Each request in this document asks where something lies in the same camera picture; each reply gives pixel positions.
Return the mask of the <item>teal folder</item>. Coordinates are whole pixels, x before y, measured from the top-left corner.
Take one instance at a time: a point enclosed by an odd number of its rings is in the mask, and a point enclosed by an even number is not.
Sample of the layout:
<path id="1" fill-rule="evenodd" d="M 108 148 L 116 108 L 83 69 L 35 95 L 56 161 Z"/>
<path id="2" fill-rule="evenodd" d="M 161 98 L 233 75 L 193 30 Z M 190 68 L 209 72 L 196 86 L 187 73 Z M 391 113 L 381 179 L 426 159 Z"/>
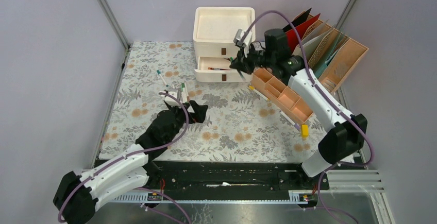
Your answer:
<path id="1" fill-rule="evenodd" d="M 345 34 L 339 33 L 336 38 L 333 40 L 333 42 L 328 46 L 327 50 L 324 52 L 322 57 L 320 58 L 319 62 L 316 64 L 316 66 L 313 68 L 313 72 L 316 76 L 316 78 L 320 78 L 322 73 L 325 71 L 329 63 L 334 57 L 335 48 L 337 45 L 342 42 L 344 39 Z"/>

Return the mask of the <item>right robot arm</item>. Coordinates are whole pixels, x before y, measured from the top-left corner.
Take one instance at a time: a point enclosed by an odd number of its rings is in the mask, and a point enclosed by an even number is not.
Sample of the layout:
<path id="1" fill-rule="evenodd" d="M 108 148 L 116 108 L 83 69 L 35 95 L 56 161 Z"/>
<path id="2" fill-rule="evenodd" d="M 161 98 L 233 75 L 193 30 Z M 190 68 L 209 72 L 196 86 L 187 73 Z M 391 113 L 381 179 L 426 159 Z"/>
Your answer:
<path id="1" fill-rule="evenodd" d="M 305 68 L 304 59 L 291 53 L 282 29 L 270 29 L 264 36 L 265 48 L 257 50 L 251 44 L 251 32 L 238 29 L 233 41 L 240 50 L 230 68 L 246 74 L 252 74 L 257 67 L 270 68 L 276 78 L 303 99 L 323 125 L 327 133 L 317 152 L 301 164 L 295 176 L 296 184 L 308 189 L 322 171 L 363 147 L 367 119 L 342 106 L 313 71 Z"/>

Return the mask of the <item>white three-drawer organizer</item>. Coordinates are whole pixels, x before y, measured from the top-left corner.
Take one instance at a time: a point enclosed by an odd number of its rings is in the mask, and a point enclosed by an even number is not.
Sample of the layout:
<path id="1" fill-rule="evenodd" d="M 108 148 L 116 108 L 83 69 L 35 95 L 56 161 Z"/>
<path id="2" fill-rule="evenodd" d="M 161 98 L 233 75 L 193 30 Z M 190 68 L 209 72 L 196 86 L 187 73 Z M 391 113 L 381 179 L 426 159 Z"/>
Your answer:
<path id="1" fill-rule="evenodd" d="M 237 70 L 212 71 L 209 67 L 230 68 L 239 48 L 233 39 L 238 29 L 247 30 L 255 20 L 252 7 L 198 7 L 195 11 L 193 43 L 199 82 L 250 82 L 252 75 Z"/>

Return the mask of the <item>yellow capped white marker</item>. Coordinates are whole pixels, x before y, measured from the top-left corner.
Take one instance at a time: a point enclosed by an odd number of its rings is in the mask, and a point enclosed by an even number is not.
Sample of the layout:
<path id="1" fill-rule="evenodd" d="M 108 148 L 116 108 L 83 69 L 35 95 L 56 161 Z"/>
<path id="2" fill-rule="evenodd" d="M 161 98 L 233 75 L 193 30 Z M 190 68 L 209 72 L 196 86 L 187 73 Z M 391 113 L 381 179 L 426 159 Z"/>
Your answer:
<path id="1" fill-rule="evenodd" d="M 264 100 L 269 101 L 269 99 L 268 99 L 265 95 L 263 95 L 261 92 L 259 92 L 257 89 L 255 89 L 252 85 L 249 85 L 248 88 L 249 88 L 252 92 L 254 92 L 254 93 L 256 93 L 257 95 L 259 95 L 259 96 L 260 96 L 261 98 L 263 98 Z"/>

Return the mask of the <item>beige folder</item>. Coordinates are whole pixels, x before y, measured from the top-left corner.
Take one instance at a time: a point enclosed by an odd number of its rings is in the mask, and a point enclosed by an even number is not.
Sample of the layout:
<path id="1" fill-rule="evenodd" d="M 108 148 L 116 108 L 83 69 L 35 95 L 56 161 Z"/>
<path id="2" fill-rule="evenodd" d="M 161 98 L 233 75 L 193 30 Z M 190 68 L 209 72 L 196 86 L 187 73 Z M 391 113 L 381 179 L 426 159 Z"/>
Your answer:
<path id="1" fill-rule="evenodd" d="M 302 40 L 303 49 L 306 58 L 309 61 L 315 53 L 322 40 L 332 31 L 332 27 L 327 24 L 327 21 L 316 21 L 305 32 Z"/>

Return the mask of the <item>dark red pen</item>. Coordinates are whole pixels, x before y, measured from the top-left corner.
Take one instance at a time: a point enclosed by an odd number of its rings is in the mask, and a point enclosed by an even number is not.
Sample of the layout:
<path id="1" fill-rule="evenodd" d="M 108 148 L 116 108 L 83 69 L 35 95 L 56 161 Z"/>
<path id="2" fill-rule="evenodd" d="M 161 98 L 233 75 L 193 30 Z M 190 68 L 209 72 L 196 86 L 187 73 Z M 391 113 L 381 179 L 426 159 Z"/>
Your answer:
<path id="1" fill-rule="evenodd" d="M 212 71 L 230 71 L 232 69 L 230 69 L 230 68 L 209 67 L 208 70 L 212 70 Z"/>

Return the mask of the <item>red folder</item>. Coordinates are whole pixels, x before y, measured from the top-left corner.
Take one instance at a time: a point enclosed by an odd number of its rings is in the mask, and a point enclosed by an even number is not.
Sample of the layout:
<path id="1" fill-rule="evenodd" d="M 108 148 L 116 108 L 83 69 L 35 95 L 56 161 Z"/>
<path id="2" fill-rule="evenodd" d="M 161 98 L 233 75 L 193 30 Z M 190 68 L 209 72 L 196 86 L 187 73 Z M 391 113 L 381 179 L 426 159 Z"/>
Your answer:
<path id="1" fill-rule="evenodd" d="M 313 25 L 319 19 L 320 15 L 321 15 L 319 13 L 316 16 L 310 16 L 311 9 L 312 8 L 308 9 L 307 11 L 302 12 L 301 14 L 296 16 L 294 18 L 294 20 L 292 21 L 292 25 L 295 26 L 295 28 L 298 32 L 298 35 L 299 35 L 302 42 L 303 42 L 304 34 L 307 31 L 307 29 L 311 25 Z M 288 46 L 289 46 L 291 52 L 293 52 L 295 47 L 298 45 L 297 36 L 290 25 L 286 25 L 285 27 L 283 27 L 282 30 L 287 35 Z"/>

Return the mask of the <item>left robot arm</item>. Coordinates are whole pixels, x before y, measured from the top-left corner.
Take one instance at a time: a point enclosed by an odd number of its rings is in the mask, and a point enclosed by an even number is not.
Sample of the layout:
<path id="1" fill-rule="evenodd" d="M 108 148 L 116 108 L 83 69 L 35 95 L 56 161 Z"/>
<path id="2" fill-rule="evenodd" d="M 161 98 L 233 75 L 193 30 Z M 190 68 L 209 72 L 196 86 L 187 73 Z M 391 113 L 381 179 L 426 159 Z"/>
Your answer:
<path id="1" fill-rule="evenodd" d="M 207 105 L 194 100 L 168 105 L 120 155 L 83 173 L 65 174 L 53 199 L 59 222 L 87 223 L 110 200 L 138 187 L 156 187 L 160 175 L 147 166 L 181 139 L 190 124 L 203 123 L 207 111 Z"/>

